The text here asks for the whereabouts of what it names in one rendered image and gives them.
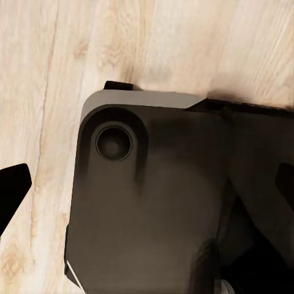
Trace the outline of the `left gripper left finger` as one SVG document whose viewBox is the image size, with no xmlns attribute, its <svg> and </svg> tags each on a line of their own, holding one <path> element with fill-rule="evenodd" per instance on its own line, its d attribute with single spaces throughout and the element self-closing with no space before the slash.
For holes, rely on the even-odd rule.
<svg viewBox="0 0 294 294">
<path fill-rule="evenodd" d="M 31 186 L 26 163 L 0 170 L 0 237 Z"/>
</svg>

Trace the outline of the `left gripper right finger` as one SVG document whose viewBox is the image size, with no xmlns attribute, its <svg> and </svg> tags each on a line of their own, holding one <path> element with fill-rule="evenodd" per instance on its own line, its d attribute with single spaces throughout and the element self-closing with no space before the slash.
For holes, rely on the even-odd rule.
<svg viewBox="0 0 294 294">
<path fill-rule="evenodd" d="M 275 185 L 294 212 L 294 165 L 280 163 Z"/>
</svg>

